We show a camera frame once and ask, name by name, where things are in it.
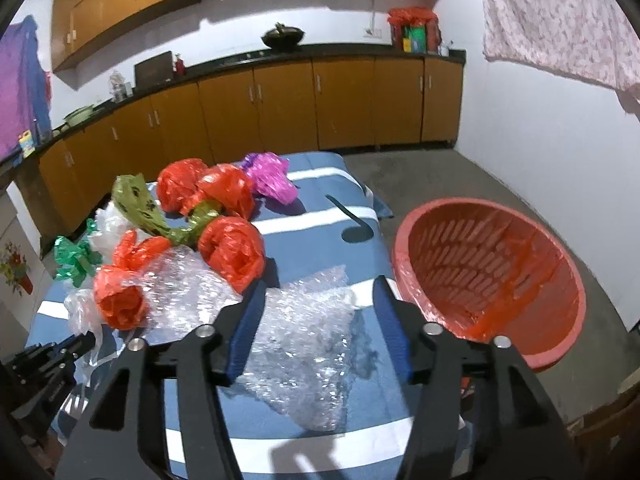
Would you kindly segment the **red plastic bag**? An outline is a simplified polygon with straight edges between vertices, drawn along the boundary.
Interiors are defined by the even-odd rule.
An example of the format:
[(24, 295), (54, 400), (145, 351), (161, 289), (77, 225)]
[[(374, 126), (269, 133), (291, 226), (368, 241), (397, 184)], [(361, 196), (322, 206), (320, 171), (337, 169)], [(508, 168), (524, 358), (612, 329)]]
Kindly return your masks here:
[(182, 202), (180, 214), (187, 216), (203, 200), (216, 200), (229, 214), (250, 220), (255, 208), (253, 188), (252, 179), (238, 166), (210, 167), (196, 180), (195, 192)]
[(203, 260), (238, 294), (265, 269), (262, 236), (241, 217), (218, 217), (209, 223), (198, 240)]
[(166, 166), (156, 180), (160, 208), (178, 214), (183, 202), (196, 192), (196, 182), (207, 169), (206, 163), (199, 158), (181, 159)]
[(152, 236), (138, 242), (130, 229), (120, 239), (112, 255), (112, 264), (101, 266), (93, 281), (93, 298), (103, 321), (115, 330), (137, 328), (148, 312), (148, 304), (137, 284), (140, 271), (166, 250), (166, 237)]

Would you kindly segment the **green shiny plastic wrapper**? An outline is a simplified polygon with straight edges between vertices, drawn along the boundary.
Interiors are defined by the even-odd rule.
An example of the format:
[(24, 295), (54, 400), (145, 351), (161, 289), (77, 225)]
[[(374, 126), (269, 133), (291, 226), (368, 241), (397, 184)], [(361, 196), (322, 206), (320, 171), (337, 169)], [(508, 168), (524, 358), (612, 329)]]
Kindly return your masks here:
[(72, 242), (65, 236), (58, 236), (53, 247), (56, 263), (55, 279), (76, 289), (88, 288), (103, 262), (102, 255), (94, 250), (88, 236), (98, 232), (96, 222), (88, 219), (86, 236)]

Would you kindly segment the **clear bubble wrap sheet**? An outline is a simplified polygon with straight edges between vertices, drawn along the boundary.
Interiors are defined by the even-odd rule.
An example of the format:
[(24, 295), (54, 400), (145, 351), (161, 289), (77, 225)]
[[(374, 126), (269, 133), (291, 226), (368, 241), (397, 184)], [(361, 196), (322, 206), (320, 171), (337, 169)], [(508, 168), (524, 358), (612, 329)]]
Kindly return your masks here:
[[(190, 249), (171, 249), (146, 266), (134, 284), (149, 306), (144, 333), (152, 344), (181, 339), (241, 299)], [(374, 368), (346, 268), (332, 266), (267, 290), (235, 390), (306, 430), (342, 430), (352, 383)]]

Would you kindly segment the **olive green plastic bag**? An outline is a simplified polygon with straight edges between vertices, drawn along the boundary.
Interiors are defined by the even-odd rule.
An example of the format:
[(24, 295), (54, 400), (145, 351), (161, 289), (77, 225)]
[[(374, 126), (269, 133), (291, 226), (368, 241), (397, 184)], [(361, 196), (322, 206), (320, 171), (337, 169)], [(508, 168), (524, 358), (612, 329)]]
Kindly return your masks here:
[(203, 200), (186, 214), (184, 226), (170, 226), (142, 174), (118, 176), (112, 187), (112, 201), (126, 219), (146, 234), (166, 237), (174, 246), (195, 247), (206, 226), (220, 216), (213, 200)]

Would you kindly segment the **red plastic bag front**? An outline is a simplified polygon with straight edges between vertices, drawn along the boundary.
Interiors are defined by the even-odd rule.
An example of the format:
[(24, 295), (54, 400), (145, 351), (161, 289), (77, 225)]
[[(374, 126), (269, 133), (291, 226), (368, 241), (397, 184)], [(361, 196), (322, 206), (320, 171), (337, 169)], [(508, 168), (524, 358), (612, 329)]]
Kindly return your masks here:
[(198, 240), (203, 260), (238, 294), (265, 269), (262, 236), (241, 217), (218, 217), (209, 223)]

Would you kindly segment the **magenta plastic bag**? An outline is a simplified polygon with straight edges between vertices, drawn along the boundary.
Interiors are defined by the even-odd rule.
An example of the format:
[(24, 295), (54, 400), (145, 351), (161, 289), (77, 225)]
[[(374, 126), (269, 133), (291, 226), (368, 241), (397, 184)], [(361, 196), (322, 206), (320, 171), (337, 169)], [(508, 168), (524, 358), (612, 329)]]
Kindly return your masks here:
[(252, 192), (291, 205), (297, 200), (296, 186), (288, 178), (288, 160), (273, 152), (247, 154), (240, 165), (252, 181)]

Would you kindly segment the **white plastic bag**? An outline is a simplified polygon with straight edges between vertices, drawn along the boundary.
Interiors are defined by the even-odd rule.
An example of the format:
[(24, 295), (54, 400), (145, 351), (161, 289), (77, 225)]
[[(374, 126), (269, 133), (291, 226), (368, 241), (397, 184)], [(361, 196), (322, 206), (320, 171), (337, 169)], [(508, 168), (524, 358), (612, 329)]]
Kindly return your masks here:
[(137, 233), (138, 242), (150, 237), (127, 220), (110, 200), (104, 209), (96, 211), (94, 229), (87, 236), (88, 242), (91, 248), (102, 256), (103, 263), (111, 264), (115, 248), (130, 229)]

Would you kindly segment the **red plastic trash basket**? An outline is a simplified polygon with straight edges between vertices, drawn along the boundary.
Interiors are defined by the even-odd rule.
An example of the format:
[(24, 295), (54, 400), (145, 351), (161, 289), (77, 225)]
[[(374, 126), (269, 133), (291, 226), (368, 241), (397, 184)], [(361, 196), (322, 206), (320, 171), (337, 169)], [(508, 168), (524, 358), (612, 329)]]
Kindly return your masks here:
[(536, 372), (563, 359), (586, 318), (574, 260), (540, 223), (478, 198), (440, 198), (401, 221), (392, 251), (400, 296), (456, 336), (507, 336)]

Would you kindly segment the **lower wooden kitchen cabinets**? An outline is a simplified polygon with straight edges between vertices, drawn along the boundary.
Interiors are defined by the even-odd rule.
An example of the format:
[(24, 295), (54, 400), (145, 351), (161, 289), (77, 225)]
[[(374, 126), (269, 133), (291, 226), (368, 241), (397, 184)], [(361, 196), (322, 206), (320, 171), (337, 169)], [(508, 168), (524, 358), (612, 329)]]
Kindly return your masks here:
[(4, 174), (48, 240), (76, 231), (119, 174), (154, 179), (177, 159), (454, 144), (464, 64), (382, 51), (215, 65), (104, 106)]

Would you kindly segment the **colourful small box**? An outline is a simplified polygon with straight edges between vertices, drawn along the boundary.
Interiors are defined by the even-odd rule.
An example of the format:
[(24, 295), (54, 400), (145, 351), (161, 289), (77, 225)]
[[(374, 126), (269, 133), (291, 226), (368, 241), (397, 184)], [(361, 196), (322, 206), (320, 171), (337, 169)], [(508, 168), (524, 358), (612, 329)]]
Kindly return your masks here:
[(25, 130), (18, 137), (18, 144), (20, 144), (22, 156), (24, 158), (32, 154), (37, 147), (36, 142), (34, 140), (34, 136), (32, 135), (32, 132), (29, 129)]

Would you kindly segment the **green pot on counter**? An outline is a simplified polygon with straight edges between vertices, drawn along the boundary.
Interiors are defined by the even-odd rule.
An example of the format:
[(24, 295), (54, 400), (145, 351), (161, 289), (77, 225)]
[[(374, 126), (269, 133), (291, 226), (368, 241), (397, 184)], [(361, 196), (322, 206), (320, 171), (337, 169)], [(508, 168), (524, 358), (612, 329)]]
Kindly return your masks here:
[(93, 115), (93, 113), (94, 113), (93, 105), (86, 105), (83, 107), (79, 107), (79, 108), (76, 108), (76, 110), (73, 110), (72, 112), (68, 113), (64, 117), (64, 122), (70, 128), (74, 128), (82, 124), (86, 120), (88, 120)]

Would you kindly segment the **purple blue hanging cloth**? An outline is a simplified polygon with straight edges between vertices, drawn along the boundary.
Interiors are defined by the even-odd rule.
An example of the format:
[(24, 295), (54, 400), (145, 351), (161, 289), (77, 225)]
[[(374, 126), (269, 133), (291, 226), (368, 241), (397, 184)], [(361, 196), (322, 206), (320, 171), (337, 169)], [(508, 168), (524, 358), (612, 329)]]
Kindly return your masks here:
[(32, 15), (10, 25), (1, 38), (1, 158), (17, 153), (30, 132), (35, 146), (51, 139), (50, 81), (38, 58), (38, 25)]

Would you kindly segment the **dark cutting board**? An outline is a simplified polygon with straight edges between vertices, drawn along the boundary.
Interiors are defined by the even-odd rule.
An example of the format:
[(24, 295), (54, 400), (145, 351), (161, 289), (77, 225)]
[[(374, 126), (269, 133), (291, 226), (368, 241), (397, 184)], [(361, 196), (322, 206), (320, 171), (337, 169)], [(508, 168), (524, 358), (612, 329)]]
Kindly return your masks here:
[(152, 56), (134, 66), (134, 88), (149, 90), (174, 79), (174, 61), (170, 51)]

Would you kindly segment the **red small bottle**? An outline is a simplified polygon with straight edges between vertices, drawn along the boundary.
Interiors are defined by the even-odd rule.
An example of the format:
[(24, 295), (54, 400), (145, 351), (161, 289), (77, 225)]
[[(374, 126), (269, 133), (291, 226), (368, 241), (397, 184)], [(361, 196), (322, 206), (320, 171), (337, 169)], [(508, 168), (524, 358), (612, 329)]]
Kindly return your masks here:
[(179, 53), (175, 55), (175, 73), (178, 76), (183, 76), (186, 73), (186, 66), (184, 66), (183, 59)]

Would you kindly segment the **pink floral hanging cloth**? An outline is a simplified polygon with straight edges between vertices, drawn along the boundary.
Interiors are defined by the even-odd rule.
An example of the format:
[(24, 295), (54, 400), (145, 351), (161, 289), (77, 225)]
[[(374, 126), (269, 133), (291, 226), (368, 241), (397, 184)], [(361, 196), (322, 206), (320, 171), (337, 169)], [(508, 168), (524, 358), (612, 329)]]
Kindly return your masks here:
[(484, 53), (639, 97), (639, 37), (616, 0), (483, 0)]

